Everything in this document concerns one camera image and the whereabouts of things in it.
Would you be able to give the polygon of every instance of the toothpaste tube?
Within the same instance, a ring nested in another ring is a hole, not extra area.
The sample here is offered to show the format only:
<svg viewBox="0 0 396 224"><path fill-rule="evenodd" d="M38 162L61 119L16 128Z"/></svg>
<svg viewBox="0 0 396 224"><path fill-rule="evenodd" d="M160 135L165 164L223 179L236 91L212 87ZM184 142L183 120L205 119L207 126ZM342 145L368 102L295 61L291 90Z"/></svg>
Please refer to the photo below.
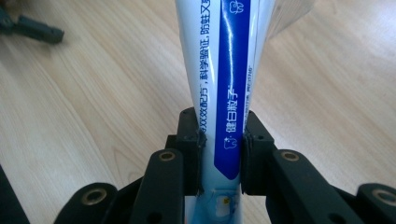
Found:
<svg viewBox="0 0 396 224"><path fill-rule="evenodd" d="M187 222L241 223L240 149L275 0L176 2L193 105L207 139L205 192L186 201Z"/></svg>

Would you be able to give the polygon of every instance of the wood grain surface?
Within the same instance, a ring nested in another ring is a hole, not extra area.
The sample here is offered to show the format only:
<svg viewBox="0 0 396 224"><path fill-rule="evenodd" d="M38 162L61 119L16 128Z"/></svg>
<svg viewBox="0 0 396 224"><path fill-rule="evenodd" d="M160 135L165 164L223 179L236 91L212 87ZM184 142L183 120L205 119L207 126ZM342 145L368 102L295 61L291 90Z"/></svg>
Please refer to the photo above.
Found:
<svg viewBox="0 0 396 224"><path fill-rule="evenodd" d="M0 163L32 223L78 189L118 189L192 106L173 0L20 0L11 15L65 30L49 46L0 36ZM333 185L396 187L396 2L317 0L270 38L251 109L279 148ZM244 196L245 223L269 223Z"/></svg>

